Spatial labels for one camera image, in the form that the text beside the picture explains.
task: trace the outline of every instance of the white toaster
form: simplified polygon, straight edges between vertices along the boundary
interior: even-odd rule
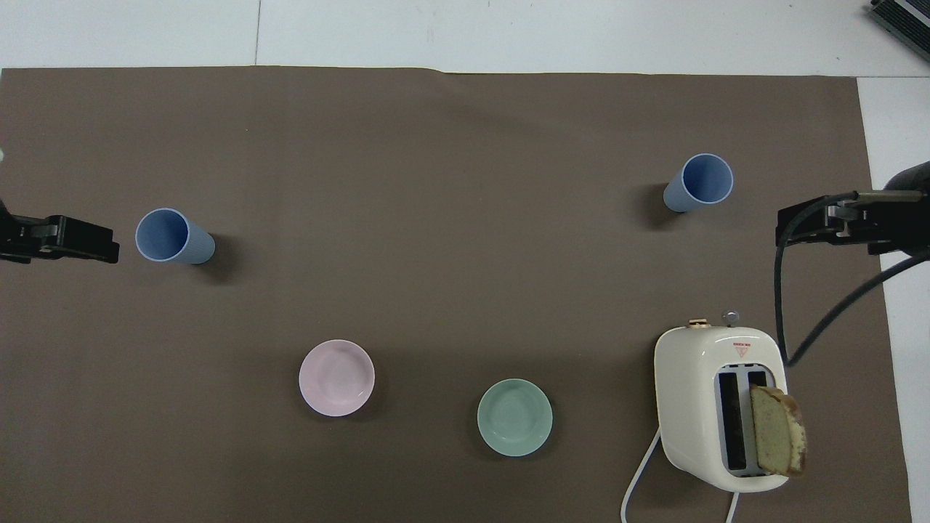
[[[671,464],[731,492],[788,481],[756,460],[750,384],[788,393],[772,338],[757,329],[691,320],[659,337],[655,365],[658,428]]]

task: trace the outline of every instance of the bread slice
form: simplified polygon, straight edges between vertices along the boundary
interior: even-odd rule
[[[751,385],[750,397],[759,466],[772,474],[800,476],[807,437],[797,402],[777,388],[758,385]]]

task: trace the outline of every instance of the power cord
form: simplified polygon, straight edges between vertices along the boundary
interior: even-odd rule
[[[633,479],[630,480],[630,485],[627,487],[627,492],[623,494],[623,503],[620,504],[620,521],[622,523],[629,523],[627,521],[627,505],[630,503],[630,497],[633,494],[633,490],[636,488],[636,484],[639,482],[640,476],[643,475],[643,469],[645,469],[645,465],[649,463],[649,458],[651,458],[652,453],[656,451],[656,445],[658,444],[660,435],[660,429],[656,429],[656,435],[653,436],[652,443],[649,444],[649,448],[646,450],[643,459],[640,461],[640,466],[636,468],[636,472],[633,474]],[[738,501],[739,492],[734,492],[733,497],[730,499],[730,510],[726,513],[725,523],[733,523],[733,515],[737,512]]]
[[[781,266],[785,256],[785,248],[788,246],[788,242],[791,240],[791,236],[794,234],[795,229],[798,228],[798,225],[800,225],[802,221],[811,217],[825,207],[831,206],[844,200],[856,200],[858,198],[859,193],[853,191],[851,193],[828,196],[812,203],[811,205],[805,207],[788,222],[788,224],[785,226],[785,230],[781,234],[781,237],[778,239],[778,246],[775,250],[775,331],[778,341],[778,351],[781,353],[782,362],[784,362],[785,366],[787,367],[794,367],[797,365],[801,358],[804,357],[807,349],[809,349],[811,344],[817,340],[820,334],[822,334],[823,331],[829,327],[831,323],[833,323],[833,320],[835,320],[840,314],[843,313],[843,311],[855,303],[856,300],[863,297],[870,290],[878,287],[893,276],[899,275],[919,263],[930,260],[930,250],[927,252],[921,252],[908,258],[905,261],[902,261],[901,263],[898,263],[893,267],[881,271],[875,277],[857,287],[845,298],[840,300],[839,303],[833,306],[833,308],[830,309],[826,315],[823,316],[817,325],[811,329],[810,333],[804,338],[804,341],[801,342],[801,345],[798,346],[798,349],[794,352],[794,355],[788,357],[788,344],[785,342],[785,321],[784,315],[782,314],[781,288]]]
[[[830,309],[830,311],[825,316],[823,316],[823,319],[821,319],[819,323],[817,323],[817,325],[811,329],[810,334],[808,334],[807,337],[804,338],[804,341],[798,345],[798,349],[794,351],[794,355],[791,357],[791,359],[788,360],[786,365],[788,367],[793,367],[798,361],[800,361],[804,356],[804,353],[807,352],[807,349],[810,348],[811,343],[813,343],[817,337],[819,337],[820,334],[823,333],[823,331],[829,327],[831,323],[833,323],[833,320],[842,314],[843,311],[848,309],[850,305],[856,302],[856,300],[862,298],[867,292],[880,286],[882,283],[891,279],[893,276],[899,275],[914,265],[926,262],[927,260],[930,260],[930,251],[908,258],[905,261],[897,263],[896,265],[881,271],[872,279],[857,287],[856,290],[850,292],[848,295],[846,295],[845,298],[840,300],[839,303],[834,305],[833,308]]]

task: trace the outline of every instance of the blue cup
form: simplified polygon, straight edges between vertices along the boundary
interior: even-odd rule
[[[716,154],[695,154],[684,162],[662,198],[666,207],[686,212],[719,204],[733,191],[733,170]]]
[[[136,248],[152,262],[203,263],[213,256],[213,237],[173,208],[157,208],[136,227]]]

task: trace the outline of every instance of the pink bowl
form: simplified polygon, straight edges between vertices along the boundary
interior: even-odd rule
[[[303,358],[298,382],[304,401],[313,410],[326,416],[345,416],[371,396],[375,366],[362,347],[330,340],[313,347]]]

